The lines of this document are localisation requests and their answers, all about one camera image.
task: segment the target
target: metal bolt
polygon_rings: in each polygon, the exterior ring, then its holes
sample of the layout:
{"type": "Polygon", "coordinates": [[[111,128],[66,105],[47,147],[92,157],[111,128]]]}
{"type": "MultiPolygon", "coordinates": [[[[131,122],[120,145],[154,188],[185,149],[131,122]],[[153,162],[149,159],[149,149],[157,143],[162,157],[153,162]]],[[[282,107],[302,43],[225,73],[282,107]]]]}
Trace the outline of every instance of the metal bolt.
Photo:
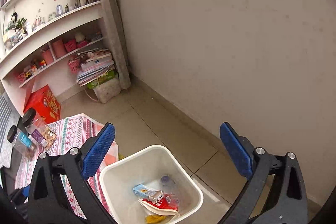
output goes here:
{"type": "Polygon", "coordinates": [[[289,152],[289,153],[288,153],[288,156],[289,156],[291,159],[295,159],[295,154],[292,153],[292,152],[289,152]]]}
{"type": "Polygon", "coordinates": [[[71,155],[76,155],[78,153],[78,148],[74,147],[70,149],[70,154],[71,155]]]}
{"type": "Polygon", "coordinates": [[[47,156],[47,153],[46,153],[46,152],[42,152],[42,153],[39,155],[40,159],[44,159],[46,156],[47,156]]]}
{"type": "Polygon", "coordinates": [[[265,154],[265,150],[264,150],[262,147],[258,147],[255,151],[256,151],[259,155],[263,155],[263,154],[265,154]]]}

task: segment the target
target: small jar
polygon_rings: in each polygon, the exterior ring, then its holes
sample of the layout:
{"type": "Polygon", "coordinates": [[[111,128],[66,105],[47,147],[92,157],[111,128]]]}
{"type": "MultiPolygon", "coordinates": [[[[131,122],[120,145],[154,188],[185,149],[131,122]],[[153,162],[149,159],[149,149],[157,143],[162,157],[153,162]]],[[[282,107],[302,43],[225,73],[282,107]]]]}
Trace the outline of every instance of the small jar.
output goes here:
{"type": "Polygon", "coordinates": [[[15,125],[12,125],[10,128],[7,140],[23,156],[27,157],[29,160],[34,158],[36,145],[23,132],[18,130],[15,125]]]}
{"type": "Polygon", "coordinates": [[[28,111],[22,117],[22,123],[28,133],[37,140],[45,150],[48,150],[55,142],[57,136],[42,119],[41,115],[34,108],[28,111]]]}
{"type": "Polygon", "coordinates": [[[63,14],[63,7],[61,4],[58,4],[56,7],[56,16],[59,17],[63,14]]]}

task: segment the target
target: pink container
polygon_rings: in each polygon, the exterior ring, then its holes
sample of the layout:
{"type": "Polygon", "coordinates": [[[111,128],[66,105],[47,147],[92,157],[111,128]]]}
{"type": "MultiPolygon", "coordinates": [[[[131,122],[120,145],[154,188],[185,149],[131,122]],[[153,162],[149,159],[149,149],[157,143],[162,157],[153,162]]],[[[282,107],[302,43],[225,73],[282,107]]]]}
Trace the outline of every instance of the pink container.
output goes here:
{"type": "Polygon", "coordinates": [[[79,66],[79,58],[69,60],[68,66],[69,66],[72,73],[77,73],[77,68],[79,66]]]}
{"type": "Polygon", "coordinates": [[[77,49],[76,39],[69,40],[67,43],[64,44],[64,46],[65,46],[65,49],[67,50],[67,52],[71,52],[71,51],[77,49]]]}
{"type": "Polygon", "coordinates": [[[85,40],[83,40],[82,42],[79,42],[79,43],[77,44],[77,48],[81,48],[81,47],[84,47],[84,46],[86,46],[86,45],[88,45],[88,42],[85,41],[85,40]]]}
{"type": "Polygon", "coordinates": [[[55,41],[52,44],[52,48],[54,49],[54,53],[55,53],[57,58],[60,58],[63,55],[67,54],[67,51],[65,50],[62,39],[55,41]]]}
{"type": "Polygon", "coordinates": [[[20,84],[23,84],[26,81],[26,74],[24,72],[21,73],[17,76],[17,79],[19,80],[20,84]]]}
{"type": "Polygon", "coordinates": [[[42,52],[42,57],[47,65],[50,65],[54,62],[53,55],[51,54],[51,50],[47,49],[45,52],[42,52]]]}

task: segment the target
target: black jar lid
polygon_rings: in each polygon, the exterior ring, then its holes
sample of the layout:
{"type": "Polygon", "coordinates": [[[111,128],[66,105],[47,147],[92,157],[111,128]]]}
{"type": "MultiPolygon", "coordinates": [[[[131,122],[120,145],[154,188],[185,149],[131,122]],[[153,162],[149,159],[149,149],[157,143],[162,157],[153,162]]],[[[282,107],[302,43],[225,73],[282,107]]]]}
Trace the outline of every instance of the black jar lid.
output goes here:
{"type": "Polygon", "coordinates": [[[10,128],[7,134],[7,140],[10,143],[14,141],[16,133],[17,133],[17,127],[15,125],[12,125],[12,127],[10,128]]]}
{"type": "Polygon", "coordinates": [[[22,117],[22,123],[25,127],[29,126],[34,120],[36,115],[36,110],[34,108],[30,108],[22,117]]]}

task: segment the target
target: stack of magazines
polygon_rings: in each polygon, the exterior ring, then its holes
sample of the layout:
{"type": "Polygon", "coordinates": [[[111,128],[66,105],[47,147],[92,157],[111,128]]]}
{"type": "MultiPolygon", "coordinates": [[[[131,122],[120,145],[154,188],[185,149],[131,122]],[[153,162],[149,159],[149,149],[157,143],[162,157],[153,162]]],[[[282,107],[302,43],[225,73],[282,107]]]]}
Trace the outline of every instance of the stack of magazines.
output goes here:
{"type": "Polygon", "coordinates": [[[115,69],[112,54],[108,49],[96,48],[78,54],[80,65],[77,70],[77,83],[86,85],[115,69]]]}

